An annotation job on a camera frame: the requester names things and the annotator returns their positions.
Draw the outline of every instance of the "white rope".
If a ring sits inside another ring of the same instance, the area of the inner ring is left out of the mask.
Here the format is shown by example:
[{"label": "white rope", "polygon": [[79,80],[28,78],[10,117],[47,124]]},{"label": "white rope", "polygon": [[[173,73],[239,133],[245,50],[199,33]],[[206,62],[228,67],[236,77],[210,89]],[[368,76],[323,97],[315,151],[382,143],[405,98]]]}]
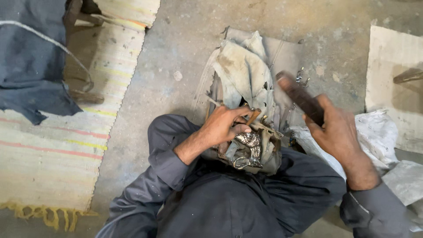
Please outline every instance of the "white rope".
[{"label": "white rope", "polygon": [[46,35],[44,35],[43,33],[41,33],[41,32],[38,32],[37,30],[35,30],[35,29],[33,29],[33,28],[31,28],[31,27],[29,27],[29,26],[27,26],[27,25],[25,25],[25,24],[22,24],[22,23],[20,23],[20,22],[17,22],[17,21],[0,21],[0,25],[15,25],[15,26],[19,26],[19,27],[21,27],[21,28],[23,28],[23,29],[25,29],[25,30],[27,30],[27,31],[30,31],[30,32],[32,32],[32,33],[34,33],[34,34],[36,34],[36,35],[38,35],[39,37],[41,37],[42,39],[44,39],[44,40],[46,40],[46,41],[48,41],[48,42],[51,42],[51,43],[53,43],[54,45],[56,45],[56,46],[58,46],[58,47],[60,47],[62,50],[64,50],[66,53],[68,53],[70,56],[72,56],[72,58],[74,58],[74,60],[79,64],[79,66],[81,66],[86,72],[87,72],[87,74],[88,74],[88,78],[89,78],[89,87],[88,87],[88,89],[86,89],[85,91],[89,91],[89,90],[91,90],[92,89],[92,87],[93,87],[93,81],[92,81],[92,79],[91,79],[91,75],[90,75],[90,72],[88,71],[88,69],[87,68],[85,68],[85,66],[76,58],[76,56],[74,55],[74,54],[72,54],[72,52],[70,52],[69,50],[68,50],[68,48],[66,48],[64,45],[62,45],[62,44],[60,44],[59,42],[57,42],[57,41],[55,41],[55,40],[53,40],[52,38],[50,38],[50,37],[48,37],[48,36],[46,36]]}]

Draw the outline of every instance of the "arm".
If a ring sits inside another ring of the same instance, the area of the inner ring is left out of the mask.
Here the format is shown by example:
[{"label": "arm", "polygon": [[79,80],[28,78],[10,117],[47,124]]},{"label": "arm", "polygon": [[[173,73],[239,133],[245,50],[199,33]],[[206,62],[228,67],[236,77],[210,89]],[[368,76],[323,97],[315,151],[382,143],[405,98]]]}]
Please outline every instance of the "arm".
[{"label": "arm", "polygon": [[250,114],[248,107],[218,107],[200,128],[176,147],[154,149],[151,164],[120,197],[110,204],[110,217],[97,238],[156,237],[157,213],[173,190],[181,190],[188,166],[215,144],[229,141],[242,131],[251,131],[240,116]]},{"label": "arm", "polygon": [[317,144],[335,157],[346,173],[349,192],[341,204],[344,223],[353,229],[355,238],[410,237],[406,208],[361,150],[354,115],[336,108],[326,95],[317,99],[324,109],[323,127],[305,115],[303,119]]}]

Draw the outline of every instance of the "wooden tool handle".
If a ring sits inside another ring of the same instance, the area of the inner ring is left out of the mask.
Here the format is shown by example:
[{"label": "wooden tool handle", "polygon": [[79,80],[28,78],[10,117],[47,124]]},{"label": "wooden tool handle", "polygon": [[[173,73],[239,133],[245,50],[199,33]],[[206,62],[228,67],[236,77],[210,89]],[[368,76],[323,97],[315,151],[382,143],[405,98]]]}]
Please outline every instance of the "wooden tool handle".
[{"label": "wooden tool handle", "polygon": [[249,126],[261,113],[261,110],[259,108],[255,109],[253,112],[253,115],[248,119],[247,123],[245,123],[247,126]]},{"label": "wooden tool handle", "polygon": [[281,71],[276,75],[276,81],[291,100],[301,108],[320,127],[324,124],[324,110],[316,98],[311,97],[308,92],[295,81],[294,77]]}]

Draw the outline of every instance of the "pink stripe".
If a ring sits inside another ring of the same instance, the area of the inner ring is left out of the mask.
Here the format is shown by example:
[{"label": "pink stripe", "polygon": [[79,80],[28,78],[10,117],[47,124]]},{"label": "pink stripe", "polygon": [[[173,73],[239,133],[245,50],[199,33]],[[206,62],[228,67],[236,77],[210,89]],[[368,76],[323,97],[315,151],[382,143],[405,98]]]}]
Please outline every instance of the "pink stripe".
[{"label": "pink stripe", "polygon": [[[6,119],[6,118],[1,118],[1,117],[0,117],[0,122],[12,122],[12,123],[19,123],[19,124],[22,123],[20,121],[9,120],[9,119]],[[58,130],[65,130],[65,131],[70,131],[70,132],[75,132],[75,133],[78,133],[80,135],[93,136],[95,138],[100,138],[100,139],[107,139],[107,140],[110,139],[110,135],[106,135],[106,134],[100,134],[100,133],[94,133],[94,132],[86,132],[86,131],[83,131],[83,130],[67,129],[67,128],[63,128],[63,127],[49,127],[49,128],[58,129]]]},{"label": "pink stripe", "polygon": [[78,134],[84,135],[84,136],[93,136],[95,138],[100,138],[100,139],[107,139],[107,140],[110,139],[110,135],[105,135],[105,134],[99,134],[99,133],[94,133],[94,132],[86,132],[86,131],[83,131],[83,130],[67,129],[67,128],[62,128],[62,127],[51,127],[51,128],[75,132],[75,133],[78,133]]},{"label": "pink stripe", "polygon": [[23,145],[21,143],[13,143],[13,142],[6,142],[6,141],[0,141],[0,144],[6,145],[6,146],[12,146],[12,147],[19,147],[19,148],[27,148],[27,149],[34,149],[34,150],[40,150],[40,151],[48,151],[48,152],[56,152],[60,154],[68,154],[68,155],[78,155],[93,159],[102,160],[103,156],[100,155],[93,155],[89,153],[84,152],[77,152],[77,151],[70,151],[70,150],[63,150],[63,149],[50,149],[50,148],[42,148],[42,147],[36,147],[31,145]]}]

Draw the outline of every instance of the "shirt sleeve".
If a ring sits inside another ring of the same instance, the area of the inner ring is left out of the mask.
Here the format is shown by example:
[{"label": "shirt sleeve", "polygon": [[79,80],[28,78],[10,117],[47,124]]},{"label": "shirt sleeve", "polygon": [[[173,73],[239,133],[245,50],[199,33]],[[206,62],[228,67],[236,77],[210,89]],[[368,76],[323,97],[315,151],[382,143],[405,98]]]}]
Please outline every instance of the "shirt sleeve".
[{"label": "shirt sleeve", "polygon": [[410,238],[406,207],[381,183],[343,197],[341,218],[353,229],[354,238]]},{"label": "shirt sleeve", "polygon": [[171,149],[152,156],[151,166],[111,202],[96,238],[156,237],[157,213],[172,190],[182,189],[188,166]]}]

